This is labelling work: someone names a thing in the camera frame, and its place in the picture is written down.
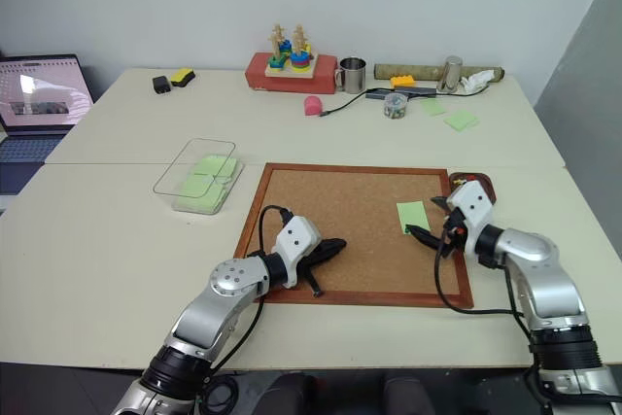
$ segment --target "laptop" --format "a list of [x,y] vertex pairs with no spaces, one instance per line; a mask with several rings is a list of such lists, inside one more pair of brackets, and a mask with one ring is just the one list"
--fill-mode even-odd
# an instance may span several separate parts
[[19,193],[92,105],[75,55],[0,58],[0,195]]

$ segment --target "laptop keyboard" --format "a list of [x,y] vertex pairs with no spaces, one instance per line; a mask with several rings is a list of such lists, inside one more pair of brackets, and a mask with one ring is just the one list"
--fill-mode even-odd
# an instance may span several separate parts
[[0,162],[43,162],[59,142],[59,138],[9,138],[0,145]]

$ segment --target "red wooden block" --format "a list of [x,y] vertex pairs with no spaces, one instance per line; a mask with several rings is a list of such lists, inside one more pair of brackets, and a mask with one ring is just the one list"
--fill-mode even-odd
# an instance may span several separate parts
[[252,89],[334,94],[334,71],[337,68],[337,57],[334,55],[318,55],[313,78],[266,77],[265,65],[271,55],[271,52],[257,52],[253,55],[245,73],[246,81]]

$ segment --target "green sticky note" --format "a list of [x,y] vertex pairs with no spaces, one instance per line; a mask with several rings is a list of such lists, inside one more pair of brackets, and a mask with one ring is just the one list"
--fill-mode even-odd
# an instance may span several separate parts
[[213,212],[226,196],[226,190],[221,184],[212,183],[212,180],[213,177],[209,175],[189,175],[177,196],[176,209],[197,213]]
[[429,116],[438,116],[439,114],[447,112],[440,104],[438,104],[436,99],[426,99],[425,101],[422,101],[421,105]]
[[456,131],[463,131],[465,128],[476,126],[479,123],[479,119],[469,111],[458,111],[445,119],[445,123]]
[[397,215],[401,224],[401,231],[406,233],[406,225],[418,225],[426,230],[430,230],[428,216],[423,201],[413,201],[412,203],[397,203]]
[[230,177],[235,170],[237,159],[226,156],[209,155],[201,159],[192,169],[193,174],[218,175],[219,177]]

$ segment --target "small jar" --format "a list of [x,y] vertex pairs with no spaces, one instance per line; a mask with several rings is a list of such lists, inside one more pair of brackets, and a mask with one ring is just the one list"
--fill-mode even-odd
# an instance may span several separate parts
[[408,98],[400,92],[390,92],[385,96],[385,116],[389,119],[401,119],[406,115]]

